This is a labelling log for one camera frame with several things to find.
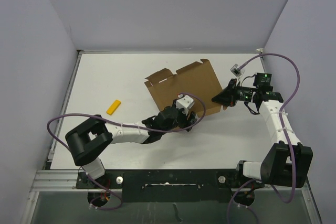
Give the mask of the brown cardboard box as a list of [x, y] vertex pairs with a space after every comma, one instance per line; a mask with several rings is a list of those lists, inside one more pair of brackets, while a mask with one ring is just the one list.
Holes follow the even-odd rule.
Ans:
[[175, 74], [164, 68], [146, 77], [144, 84], [160, 111], [171, 105], [182, 92], [200, 98], [205, 104], [206, 116], [218, 113], [222, 108], [222, 105], [212, 101], [223, 88], [208, 59], [195, 61], [176, 70]]

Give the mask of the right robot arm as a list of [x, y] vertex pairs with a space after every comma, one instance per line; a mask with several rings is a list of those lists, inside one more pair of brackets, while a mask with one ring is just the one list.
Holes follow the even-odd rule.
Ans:
[[234, 107], [238, 101], [254, 103], [254, 114], [265, 120], [272, 147], [262, 162], [240, 161], [233, 174], [234, 182], [244, 187], [252, 179], [275, 186], [303, 187], [313, 158], [310, 147], [303, 146], [292, 129], [285, 111], [284, 100], [271, 86], [271, 74], [254, 75], [253, 87], [241, 86], [231, 79], [228, 86], [212, 98], [224, 107]]

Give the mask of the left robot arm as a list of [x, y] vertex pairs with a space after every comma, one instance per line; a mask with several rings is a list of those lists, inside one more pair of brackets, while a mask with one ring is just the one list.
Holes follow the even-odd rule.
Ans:
[[149, 117], [131, 127], [106, 127], [102, 120], [89, 118], [69, 131], [65, 138], [76, 166], [88, 173], [88, 182], [95, 188], [107, 181], [106, 170], [99, 155], [109, 144], [137, 143], [151, 144], [161, 139], [166, 131], [177, 127], [191, 130], [197, 122], [195, 112], [187, 114], [188, 109], [167, 106], [158, 115]]

